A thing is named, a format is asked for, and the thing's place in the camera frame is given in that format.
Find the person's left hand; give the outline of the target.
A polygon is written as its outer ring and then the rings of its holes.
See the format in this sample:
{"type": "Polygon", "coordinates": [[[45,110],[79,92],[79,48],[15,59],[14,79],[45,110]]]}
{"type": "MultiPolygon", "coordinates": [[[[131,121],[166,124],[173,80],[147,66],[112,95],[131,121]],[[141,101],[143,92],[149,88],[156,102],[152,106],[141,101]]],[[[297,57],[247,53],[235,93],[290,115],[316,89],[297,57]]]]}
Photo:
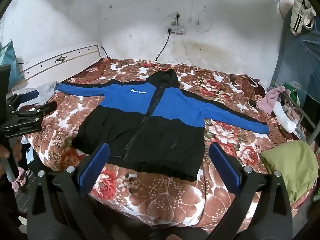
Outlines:
{"type": "Polygon", "coordinates": [[[1,145],[1,177],[5,176],[8,179],[9,188],[13,189],[14,193],[20,191],[26,182],[27,171],[17,166],[20,161],[22,161],[21,142],[9,146],[9,149],[1,145]]]}

